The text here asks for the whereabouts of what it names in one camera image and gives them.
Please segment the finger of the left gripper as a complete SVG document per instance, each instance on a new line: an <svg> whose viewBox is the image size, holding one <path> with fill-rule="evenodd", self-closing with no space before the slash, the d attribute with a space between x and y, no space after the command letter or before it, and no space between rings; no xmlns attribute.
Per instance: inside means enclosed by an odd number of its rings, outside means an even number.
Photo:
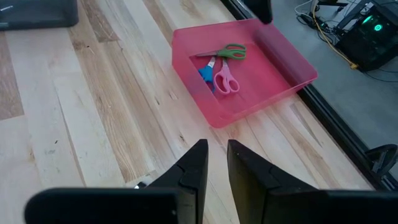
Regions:
<svg viewBox="0 0 398 224"><path fill-rule="evenodd" d="M253 12L264 24L273 20L271 0L243 0L246 7Z"/></svg>

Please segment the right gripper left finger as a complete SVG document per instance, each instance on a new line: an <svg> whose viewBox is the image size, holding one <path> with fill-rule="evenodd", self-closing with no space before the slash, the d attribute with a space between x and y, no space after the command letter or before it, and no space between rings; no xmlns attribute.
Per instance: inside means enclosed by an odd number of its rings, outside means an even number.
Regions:
<svg viewBox="0 0 398 224"><path fill-rule="evenodd" d="M169 170L138 188L52 188L26 203L26 224L200 224L208 142L198 140Z"/></svg>

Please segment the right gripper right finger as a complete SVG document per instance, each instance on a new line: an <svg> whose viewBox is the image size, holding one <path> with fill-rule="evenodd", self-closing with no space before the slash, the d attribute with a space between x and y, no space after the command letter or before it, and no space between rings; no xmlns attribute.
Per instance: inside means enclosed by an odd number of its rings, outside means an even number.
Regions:
<svg viewBox="0 0 398 224"><path fill-rule="evenodd" d="M227 160L241 224L398 224L398 192L316 189L234 139Z"/></svg>

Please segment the green handled scissors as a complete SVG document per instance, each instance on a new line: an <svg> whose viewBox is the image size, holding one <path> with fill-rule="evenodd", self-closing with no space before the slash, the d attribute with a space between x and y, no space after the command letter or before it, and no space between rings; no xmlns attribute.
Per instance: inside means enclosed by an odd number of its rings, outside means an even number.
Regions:
<svg viewBox="0 0 398 224"><path fill-rule="evenodd" d="M244 60L246 58L247 48L241 44L227 44L222 49L197 54L197 57L217 56L231 58L234 60Z"/></svg>

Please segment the pink handled scissors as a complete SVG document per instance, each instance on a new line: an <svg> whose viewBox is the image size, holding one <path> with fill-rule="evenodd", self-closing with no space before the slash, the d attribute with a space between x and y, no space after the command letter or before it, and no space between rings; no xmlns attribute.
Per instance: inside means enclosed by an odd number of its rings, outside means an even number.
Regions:
<svg viewBox="0 0 398 224"><path fill-rule="evenodd" d="M232 76L227 60L222 61L221 69L215 74L213 84L222 95L237 93L240 89L238 81Z"/></svg>

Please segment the blue handled scissors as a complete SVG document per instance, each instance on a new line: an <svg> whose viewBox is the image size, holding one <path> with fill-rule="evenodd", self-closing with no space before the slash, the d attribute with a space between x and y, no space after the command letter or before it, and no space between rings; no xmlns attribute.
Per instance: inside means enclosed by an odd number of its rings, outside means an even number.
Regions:
<svg viewBox="0 0 398 224"><path fill-rule="evenodd" d="M212 57L210 61L201 69L198 70L202 79L205 81L207 85L210 86L211 91L215 91L215 85L213 80L213 67L215 65L216 58Z"/></svg>

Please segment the pink translucent plastic tray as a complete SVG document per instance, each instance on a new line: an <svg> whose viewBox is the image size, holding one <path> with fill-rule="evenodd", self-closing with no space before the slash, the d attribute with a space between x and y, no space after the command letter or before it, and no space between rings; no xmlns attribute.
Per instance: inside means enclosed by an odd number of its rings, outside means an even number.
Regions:
<svg viewBox="0 0 398 224"><path fill-rule="evenodd" d="M244 60L228 67L240 90L223 95L212 91L199 69L210 52L227 44L243 44ZM314 67L273 25L258 19L177 29L172 36L172 66L207 122L225 127L289 96L317 78Z"/></svg>

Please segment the black computer with green lights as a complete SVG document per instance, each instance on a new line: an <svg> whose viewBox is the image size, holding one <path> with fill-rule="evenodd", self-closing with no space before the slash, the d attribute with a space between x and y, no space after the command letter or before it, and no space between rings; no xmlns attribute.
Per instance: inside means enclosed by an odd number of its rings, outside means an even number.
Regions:
<svg viewBox="0 0 398 224"><path fill-rule="evenodd" d="M398 0L360 0L336 26L335 47L362 72L398 56Z"/></svg>

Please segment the grey translucent plastic tray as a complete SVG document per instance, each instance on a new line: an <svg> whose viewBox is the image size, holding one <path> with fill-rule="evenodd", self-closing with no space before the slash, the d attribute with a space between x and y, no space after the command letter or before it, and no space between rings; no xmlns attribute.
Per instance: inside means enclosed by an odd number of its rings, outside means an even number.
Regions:
<svg viewBox="0 0 398 224"><path fill-rule="evenodd" d="M0 0L0 31L71 27L77 0Z"/></svg>

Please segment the black aluminium table frame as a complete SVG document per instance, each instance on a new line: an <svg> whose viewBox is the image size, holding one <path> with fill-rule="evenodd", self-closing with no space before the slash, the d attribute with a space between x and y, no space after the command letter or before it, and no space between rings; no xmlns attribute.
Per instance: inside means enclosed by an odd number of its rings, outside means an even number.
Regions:
<svg viewBox="0 0 398 224"><path fill-rule="evenodd" d="M220 1L237 20L258 18L246 7L243 0ZM398 192L398 180L389 172L379 178L371 171L368 158L365 155L370 148L343 121L312 84L299 90L298 96L375 189Z"/></svg>

